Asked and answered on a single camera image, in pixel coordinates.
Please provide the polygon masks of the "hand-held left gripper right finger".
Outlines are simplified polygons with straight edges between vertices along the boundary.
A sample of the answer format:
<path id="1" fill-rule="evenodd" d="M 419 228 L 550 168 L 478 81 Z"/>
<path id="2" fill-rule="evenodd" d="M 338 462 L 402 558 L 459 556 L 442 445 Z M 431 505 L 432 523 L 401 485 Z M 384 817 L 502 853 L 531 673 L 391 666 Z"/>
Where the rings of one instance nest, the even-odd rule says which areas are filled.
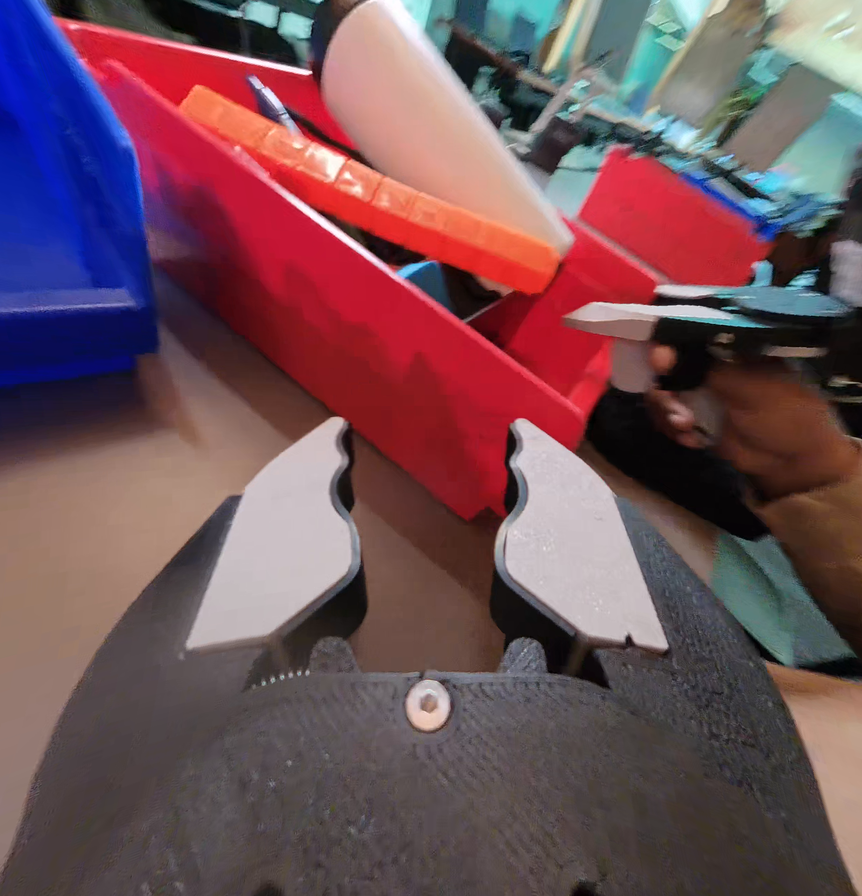
<path id="1" fill-rule="evenodd" d="M 571 642 L 663 655 L 668 640 L 616 497 L 529 420 L 509 428 L 497 581 Z"/>

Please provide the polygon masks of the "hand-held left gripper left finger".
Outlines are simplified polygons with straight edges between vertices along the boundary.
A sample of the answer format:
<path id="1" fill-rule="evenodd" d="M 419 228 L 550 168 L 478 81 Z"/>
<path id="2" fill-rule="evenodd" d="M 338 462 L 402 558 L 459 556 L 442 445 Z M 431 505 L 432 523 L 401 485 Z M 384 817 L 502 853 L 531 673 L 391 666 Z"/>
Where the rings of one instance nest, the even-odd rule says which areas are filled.
<path id="1" fill-rule="evenodd" d="M 267 646 L 333 604 L 332 630 L 364 619 L 362 546 L 349 423 L 332 417 L 293 442 L 245 487 L 194 617 L 188 652 Z"/>

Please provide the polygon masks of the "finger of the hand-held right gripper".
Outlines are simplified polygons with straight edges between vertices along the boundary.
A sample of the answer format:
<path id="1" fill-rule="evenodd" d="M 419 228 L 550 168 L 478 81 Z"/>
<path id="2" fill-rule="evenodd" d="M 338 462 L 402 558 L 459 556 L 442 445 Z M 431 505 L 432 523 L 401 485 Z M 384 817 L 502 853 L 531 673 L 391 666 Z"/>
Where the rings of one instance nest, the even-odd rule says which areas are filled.
<path id="1" fill-rule="evenodd" d="M 661 311 L 649 306 L 591 302 L 564 315 L 562 324 L 610 340 L 611 386 L 644 394 L 654 384 L 647 346 L 660 319 Z"/>
<path id="2" fill-rule="evenodd" d="M 654 303 L 720 303 L 736 296 L 736 287 L 668 283 L 654 289 Z"/>

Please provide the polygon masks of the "red plastic bin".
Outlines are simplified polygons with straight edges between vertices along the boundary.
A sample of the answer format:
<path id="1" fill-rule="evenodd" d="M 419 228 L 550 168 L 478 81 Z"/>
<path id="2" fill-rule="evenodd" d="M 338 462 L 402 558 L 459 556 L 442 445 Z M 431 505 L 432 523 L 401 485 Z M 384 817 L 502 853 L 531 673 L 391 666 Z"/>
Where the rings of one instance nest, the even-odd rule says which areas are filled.
<path id="1" fill-rule="evenodd" d="M 343 139 L 311 73 L 56 22 L 133 139 L 155 263 L 436 499 L 466 520 L 503 513 L 516 419 L 582 441 L 608 352 L 561 319 L 589 301 L 648 302 L 660 275 L 571 222 L 545 293 L 461 321 L 178 108 L 202 85 L 254 109 L 252 72 Z"/>
<path id="2" fill-rule="evenodd" d="M 649 155 L 605 155 L 577 219 L 675 283 L 738 287 L 775 241 Z"/>

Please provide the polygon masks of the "orange segmented plastic bar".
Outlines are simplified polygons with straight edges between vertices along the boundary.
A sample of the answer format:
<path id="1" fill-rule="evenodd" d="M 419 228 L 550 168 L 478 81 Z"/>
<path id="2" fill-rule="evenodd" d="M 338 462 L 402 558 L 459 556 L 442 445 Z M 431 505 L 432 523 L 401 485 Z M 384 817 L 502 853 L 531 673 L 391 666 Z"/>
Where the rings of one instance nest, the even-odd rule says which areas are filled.
<path id="1" fill-rule="evenodd" d="M 529 295 L 561 264 L 543 241 L 381 175 L 207 87 L 194 86 L 179 109 L 315 210 L 425 258 Z"/>

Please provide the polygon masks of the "blue ballpoint pen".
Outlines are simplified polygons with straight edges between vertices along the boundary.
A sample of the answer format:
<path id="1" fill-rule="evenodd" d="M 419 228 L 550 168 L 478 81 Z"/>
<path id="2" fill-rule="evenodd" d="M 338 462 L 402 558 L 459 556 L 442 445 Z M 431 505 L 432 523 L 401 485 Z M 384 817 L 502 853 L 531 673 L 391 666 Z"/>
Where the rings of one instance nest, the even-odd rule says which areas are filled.
<path id="1" fill-rule="evenodd" d="M 290 116 L 286 107 L 267 85 L 256 75 L 250 73 L 246 75 L 245 80 L 254 97 L 257 109 L 264 118 L 280 125 L 295 137 L 303 136 L 302 130 L 294 118 Z"/>

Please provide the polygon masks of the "person's right forearm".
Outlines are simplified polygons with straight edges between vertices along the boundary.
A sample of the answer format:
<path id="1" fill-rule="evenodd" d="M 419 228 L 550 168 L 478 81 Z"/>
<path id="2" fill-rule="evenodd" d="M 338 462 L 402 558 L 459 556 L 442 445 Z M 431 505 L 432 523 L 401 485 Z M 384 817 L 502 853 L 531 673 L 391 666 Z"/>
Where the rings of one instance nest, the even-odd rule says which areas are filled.
<path id="1" fill-rule="evenodd" d="M 833 428 L 746 477 L 756 512 L 862 664 L 862 440 Z"/>

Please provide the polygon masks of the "person's right hand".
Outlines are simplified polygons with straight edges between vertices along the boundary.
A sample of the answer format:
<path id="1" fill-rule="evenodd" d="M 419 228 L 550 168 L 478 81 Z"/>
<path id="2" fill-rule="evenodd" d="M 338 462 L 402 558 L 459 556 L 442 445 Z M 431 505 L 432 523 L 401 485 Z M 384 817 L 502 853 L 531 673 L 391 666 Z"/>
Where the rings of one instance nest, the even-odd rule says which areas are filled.
<path id="1" fill-rule="evenodd" d="M 862 474 L 862 442 L 782 359 L 714 361 L 705 388 L 722 412 L 715 451 L 760 502 L 849 485 Z"/>

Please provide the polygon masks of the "teal mesh chair seat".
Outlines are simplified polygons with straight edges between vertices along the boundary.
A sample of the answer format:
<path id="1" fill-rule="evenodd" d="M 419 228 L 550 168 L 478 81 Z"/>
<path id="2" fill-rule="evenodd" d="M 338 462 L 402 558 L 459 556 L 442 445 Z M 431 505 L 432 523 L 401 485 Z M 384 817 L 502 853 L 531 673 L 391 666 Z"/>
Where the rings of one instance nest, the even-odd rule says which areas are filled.
<path id="1" fill-rule="evenodd" d="M 777 664 L 817 668 L 857 661 L 773 537 L 746 540 L 719 535 L 710 587 Z"/>

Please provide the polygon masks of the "white cylindrical bottle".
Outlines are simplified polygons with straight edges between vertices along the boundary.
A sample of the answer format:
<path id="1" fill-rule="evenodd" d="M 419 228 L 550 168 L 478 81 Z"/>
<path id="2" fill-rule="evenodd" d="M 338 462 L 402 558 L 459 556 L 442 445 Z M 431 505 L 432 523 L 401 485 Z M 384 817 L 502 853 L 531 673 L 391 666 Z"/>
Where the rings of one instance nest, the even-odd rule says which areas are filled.
<path id="1" fill-rule="evenodd" d="M 568 252 L 559 211 L 401 2 L 320 2 L 311 53 L 325 107 L 376 170 Z"/>

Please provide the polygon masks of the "blue plastic bin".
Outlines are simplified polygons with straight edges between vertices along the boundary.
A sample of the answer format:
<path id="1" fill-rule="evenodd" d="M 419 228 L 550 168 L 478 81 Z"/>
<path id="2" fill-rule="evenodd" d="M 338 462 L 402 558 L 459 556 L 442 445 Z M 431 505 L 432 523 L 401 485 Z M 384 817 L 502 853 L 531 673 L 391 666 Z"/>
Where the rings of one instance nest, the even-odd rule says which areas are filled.
<path id="1" fill-rule="evenodd" d="M 133 142 L 42 2 L 0 2 L 0 388 L 158 347 Z"/>

